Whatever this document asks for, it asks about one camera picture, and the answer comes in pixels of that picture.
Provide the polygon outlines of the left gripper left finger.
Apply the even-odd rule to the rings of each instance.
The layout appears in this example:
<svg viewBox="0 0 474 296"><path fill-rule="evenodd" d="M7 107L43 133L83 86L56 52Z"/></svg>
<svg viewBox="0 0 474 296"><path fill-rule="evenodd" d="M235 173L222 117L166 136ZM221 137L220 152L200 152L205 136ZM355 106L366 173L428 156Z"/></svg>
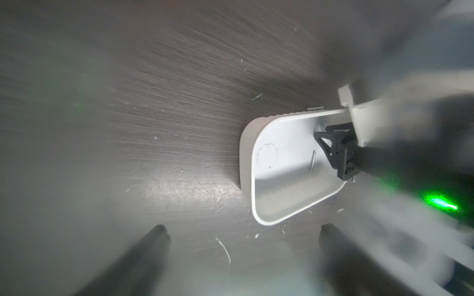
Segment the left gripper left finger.
<svg viewBox="0 0 474 296"><path fill-rule="evenodd" d="M165 270L170 235L163 224L152 228L77 296L150 296Z"/></svg>

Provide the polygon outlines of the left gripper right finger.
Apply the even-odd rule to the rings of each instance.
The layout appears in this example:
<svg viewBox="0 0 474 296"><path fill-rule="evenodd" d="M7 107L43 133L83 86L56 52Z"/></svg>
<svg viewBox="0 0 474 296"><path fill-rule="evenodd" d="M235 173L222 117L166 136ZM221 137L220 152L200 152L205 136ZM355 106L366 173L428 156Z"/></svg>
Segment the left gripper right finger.
<svg viewBox="0 0 474 296"><path fill-rule="evenodd" d="M337 296L416 296L333 224L324 224L318 239L326 258L324 275Z"/></svg>

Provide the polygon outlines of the white plastic storage tray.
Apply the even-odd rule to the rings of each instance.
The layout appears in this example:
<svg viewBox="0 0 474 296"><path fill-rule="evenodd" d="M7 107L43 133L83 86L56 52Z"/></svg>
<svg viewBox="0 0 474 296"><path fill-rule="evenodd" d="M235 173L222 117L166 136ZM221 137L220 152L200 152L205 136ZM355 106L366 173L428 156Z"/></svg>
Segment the white plastic storage tray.
<svg viewBox="0 0 474 296"><path fill-rule="evenodd" d="M350 120L349 112L339 109L259 117L248 123L239 142L239 177L258 223L279 224L344 187L313 134ZM317 160L309 171L314 150Z"/></svg>

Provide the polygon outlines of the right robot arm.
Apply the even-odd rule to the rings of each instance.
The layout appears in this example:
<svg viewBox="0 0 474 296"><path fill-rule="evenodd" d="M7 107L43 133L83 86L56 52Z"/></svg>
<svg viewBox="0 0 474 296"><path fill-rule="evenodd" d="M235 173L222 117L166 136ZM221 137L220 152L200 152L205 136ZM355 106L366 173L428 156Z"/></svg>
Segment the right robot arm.
<svg viewBox="0 0 474 296"><path fill-rule="evenodd" d="M348 148L375 179L320 229L323 272L337 296L474 293L474 123Z"/></svg>

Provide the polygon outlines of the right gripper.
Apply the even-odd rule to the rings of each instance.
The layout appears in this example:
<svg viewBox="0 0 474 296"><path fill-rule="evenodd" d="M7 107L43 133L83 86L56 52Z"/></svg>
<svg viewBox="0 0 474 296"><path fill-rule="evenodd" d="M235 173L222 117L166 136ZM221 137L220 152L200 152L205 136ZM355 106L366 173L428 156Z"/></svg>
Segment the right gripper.
<svg viewBox="0 0 474 296"><path fill-rule="evenodd" d="M352 123L313 134L337 177L360 172L379 178L389 192L402 192L461 221L474 220L474 129L444 129L432 141L401 141L364 148Z"/></svg>

